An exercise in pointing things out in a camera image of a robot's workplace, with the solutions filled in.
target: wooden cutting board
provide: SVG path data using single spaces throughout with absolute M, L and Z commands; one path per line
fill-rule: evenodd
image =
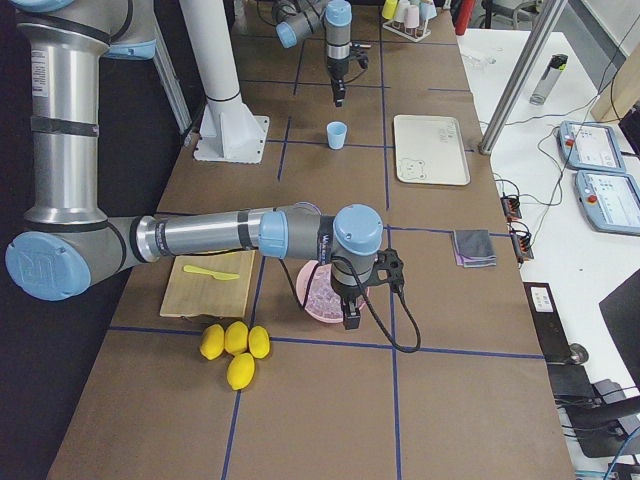
M 255 251 L 233 252 L 210 257 L 176 257 L 164 294 L 161 317 L 243 318 L 247 306 Z M 237 273 L 237 280 L 216 280 L 211 275 L 187 273 L 185 265 L 195 265 L 225 273 Z

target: pink bowl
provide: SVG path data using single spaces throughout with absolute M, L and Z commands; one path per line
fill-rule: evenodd
M 300 303 L 304 301 L 304 294 L 307 290 L 307 282 L 313 267 L 318 262 L 312 260 L 307 262 L 296 279 L 296 294 Z M 362 297 L 358 299 L 358 308 L 362 310 L 364 300 Z M 316 320 L 324 323 L 341 323 L 342 309 L 340 308 L 340 297 L 331 288 L 331 265 L 322 265 L 318 267 L 313 276 L 311 290 L 309 290 L 309 300 L 305 311 Z

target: yellow knife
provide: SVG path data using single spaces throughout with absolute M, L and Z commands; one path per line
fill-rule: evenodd
M 240 275 L 238 275 L 237 273 L 216 272 L 215 270 L 196 267 L 195 265 L 185 265 L 184 267 L 182 267 L 182 271 L 187 273 L 200 273 L 202 275 L 211 275 L 216 280 L 237 280 L 238 278 L 240 278 Z

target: red object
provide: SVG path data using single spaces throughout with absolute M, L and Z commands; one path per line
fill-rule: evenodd
M 476 4 L 476 0 L 463 0 L 456 20 L 456 35 L 464 35 L 471 20 L 471 12 Z

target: table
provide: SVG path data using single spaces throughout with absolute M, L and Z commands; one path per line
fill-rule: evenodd
M 335 213 L 366 203 L 382 216 L 384 245 L 405 261 L 423 347 L 396 352 L 368 312 L 355 331 L 316 322 L 296 308 L 278 264 L 262 259 L 245 321 L 268 329 L 273 353 L 236 393 L 225 382 L 229 358 L 199 356 L 199 320 L 158 316 L 171 260 L 138 267 L 51 480 L 573 478 L 491 166 L 474 151 L 480 129 L 448 12 L 413 44 L 383 31 L 377 8 L 354 7 L 352 36 L 373 45 L 371 66 L 336 110 L 322 39 L 285 51 L 253 16 L 255 4 L 246 9 L 232 42 L 245 102 L 271 116 L 262 163 L 197 163 L 193 135 L 158 215 L 300 200 Z M 398 113 L 458 117 L 471 184 L 397 181 Z M 330 120 L 349 125 L 340 151 L 325 145 Z M 455 265 L 451 232 L 469 228 L 490 231 L 495 268 Z M 410 344 L 398 303 L 381 288 L 371 298 Z
M 459 37 L 481 120 L 490 120 L 527 37 L 528 32 L 491 30 L 469 30 L 464 37 Z M 549 58 L 557 53 L 568 54 L 567 69 L 543 106 L 530 104 L 528 99 Z M 570 112 L 589 104 L 596 93 L 564 35 L 552 33 L 508 123 L 532 116 Z M 593 118 L 588 108 L 583 108 L 566 117 L 547 117 L 505 127 L 491 156 L 494 172 L 514 181 L 522 193 L 548 202 L 559 171 L 536 146 L 562 120 L 583 122 Z M 630 151 L 620 130 L 617 127 L 615 130 L 622 150 Z M 542 147 L 560 162 L 555 139 L 547 139 Z M 625 160 L 629 173 L 640 178 L 638 162 L 629 157 Z M 584 367 L 591 382 L 608 378 L 628 387 L 634 383 L 611 340 L 598 304 L 640 268 L 640 239 L 594 231 L 575 195 L 574 177 L 571 170 L 565 171 L 561 182 L 564 200 L 561 205 L 549 209 L 544 217 L 533 247 L 535 260 L 526 262 L 520 273 L 525 282 L 550 284 L 569 342 L 579 343 L 589 351 L 590 359 Z M 508 185 L 505 190 L 515 193 Z M 545 210 L 541 205 L 523 205 L 523 221 L 532 231 L 538 229 Z M 628 391 L 627 395 L 633 396 L 633 392 Z M 570 441 L 569 447 L 576 469 L 606 470 L 606 462 L 610 459 L 587 459 L 575 442 Z

